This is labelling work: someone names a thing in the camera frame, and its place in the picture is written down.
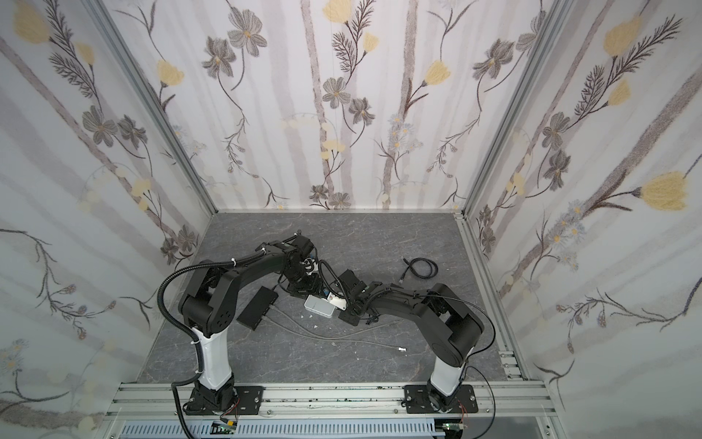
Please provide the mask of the white rectangular device box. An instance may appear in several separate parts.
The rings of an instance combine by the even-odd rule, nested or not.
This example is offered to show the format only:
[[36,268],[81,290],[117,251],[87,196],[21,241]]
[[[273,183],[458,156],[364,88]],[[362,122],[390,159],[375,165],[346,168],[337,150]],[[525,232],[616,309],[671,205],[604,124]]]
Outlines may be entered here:
[[336,307],[323,298],[307,296],[305,299],[305,309],[310,313],[323,318],[332,318]]

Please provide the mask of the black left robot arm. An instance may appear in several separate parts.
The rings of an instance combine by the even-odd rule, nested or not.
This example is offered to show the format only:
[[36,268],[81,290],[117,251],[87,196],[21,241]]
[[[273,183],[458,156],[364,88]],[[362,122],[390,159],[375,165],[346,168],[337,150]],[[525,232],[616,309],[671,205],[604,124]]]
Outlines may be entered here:
[[[262,243],[253,254],[227,261],[203,261],[176,270],[155,291],[161,315],[168,323],[185,333],[196,350],[195,374],[170,389],[175,402],[175,415],[186,438],[193,436],[186,423],[188,409],[181,404],[178,389],[194,386],[190,401],[195,414],[223,414],[239,402],[235,377],[230,366],[227,334],[236,316],[239,291],[269,274],[281,274],[293,285],[305,291],[314,290],[311,271],[305,260],[314,252],[312,241],[296,232],[282,241]],[[192,273],[178,310],[182,320],[175,318],[165,303],[169,285],[179,276]]]

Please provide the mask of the black network switch box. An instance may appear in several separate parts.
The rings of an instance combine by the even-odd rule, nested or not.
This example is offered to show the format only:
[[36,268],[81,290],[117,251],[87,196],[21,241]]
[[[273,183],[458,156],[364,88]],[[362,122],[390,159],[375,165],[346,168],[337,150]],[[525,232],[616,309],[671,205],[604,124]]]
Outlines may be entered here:
[[260,287],[243,311],[241,311],[241,314],[237,316],[237,322],[243,327],[255,331],[278,298],[279,294],[274,290],[265,286]]

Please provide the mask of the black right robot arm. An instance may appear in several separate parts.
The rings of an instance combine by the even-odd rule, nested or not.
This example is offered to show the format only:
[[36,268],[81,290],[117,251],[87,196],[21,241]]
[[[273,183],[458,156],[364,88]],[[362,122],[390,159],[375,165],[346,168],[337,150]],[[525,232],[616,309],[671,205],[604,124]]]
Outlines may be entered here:
[[426,290],[409,290],[396,284],[366,284],[347,270],[332,286],[346,303],[339,318],[351,326],[365,323],[378,329],[382,316],[413,323],[435,356],[423,391],[429,410],[449,413],[465,408],[461,394],[469,360],[490,349],[497,338],[495,324],[482,308],[441,283]]

